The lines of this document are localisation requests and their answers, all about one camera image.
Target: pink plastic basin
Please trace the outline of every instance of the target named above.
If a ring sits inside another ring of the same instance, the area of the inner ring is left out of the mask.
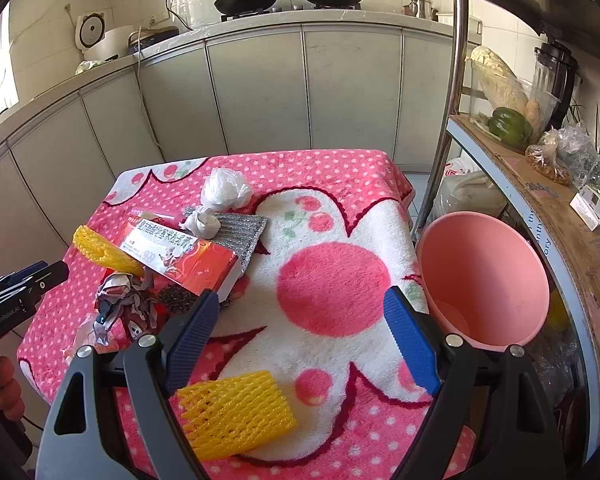
[[[481,213],[438,218],[417,248],[429,311],[447,333],[503,351],[540,332],[549,284],[540,259],[505,223]]]

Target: white plastic bag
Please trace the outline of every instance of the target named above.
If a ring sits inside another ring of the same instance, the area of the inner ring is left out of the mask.
[[[220,230],[220,221],[212,209],[199,205],[180,227],[188,229],[197,238],[211,240]]]
[[[433,215],[456,211],[475,211],[497,217],[507,199],[483,171],[446,176],[440,184],[433,205]]]
[[[213,211],[240,209],[251,200],[253,189],[239,171],[213,168],[206,177],[200,202]]]

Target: kitchen counter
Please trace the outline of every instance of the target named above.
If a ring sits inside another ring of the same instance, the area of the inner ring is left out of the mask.
[[[131,168],[362,148],[429,171],[451,51],[443,23],[297,10],[197,28],[74,76],[0,116],[0,274],[61,258]]]
[[[230,20],[224,23],[196,28],[183,33],[176,38],[163,41],[142,51],[142,59],[150,59],[160,54],[175,53],[178,49],[186,48],[209,38],[220,38],[236,32],[256,31],[260,28],[283,27],[285,25],[300,25],[309,23],[340,23],[355,24],[366,23],[369,25],[384,25],[389,27],[406,28],[409,30],[428,32],[438,36],[452,38],[453,27],[443,23],[421,20],[411,16],[392,14],[388,12],[371,12],[367,10],[294,10],[287,12],[274,12],[261,16],[250,16],[239,20]],[[481,43],[481,36],[470,33],[469,41],[474,44]],[[0,143],[4,142],[18,127],[27,123],[40,112],[59,101],[65,95],[78,91],[93,82],[124,70],[138,62],[138,54],[123,57],[108,62],[105,65],[87,70],[79,75],[50,88],[27,103],[18,103],[0,115]]]

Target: yellow foam fruit sleeve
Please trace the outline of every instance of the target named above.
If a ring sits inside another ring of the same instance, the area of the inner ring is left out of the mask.
[[[94,264],[141,278],[144,276],[144,267],[140,262],[86,225],[75,230],[74,246]]]
[[[199,460],[218,460],[282,436],[298,425],[268,371],[178,390],[184,433]]]

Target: kitchen cabinet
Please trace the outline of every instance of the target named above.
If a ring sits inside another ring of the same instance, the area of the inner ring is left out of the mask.
[[[35,200],[67,244],[113,186],[114,177],[77,96],[12,147]]]
[[[429,173],[445,113],[451,40],[405,32],[400,119],[394,162]]]
[[[358,28],[304,28],[312,147],[393,156],[402,37],[399,29]]]
[[[310,147],[301,32],[208,44],[230,153]]]
[[[227,155],[202,44],[143,66],[139,81],[167,162]]]
[[[80,91],[93,131],[115,176],[164,162],[146,118],[134,72]]]
[[[39,260],[59,260],[66,248],[33,200],[3,144],[0,147],[0,276]]]

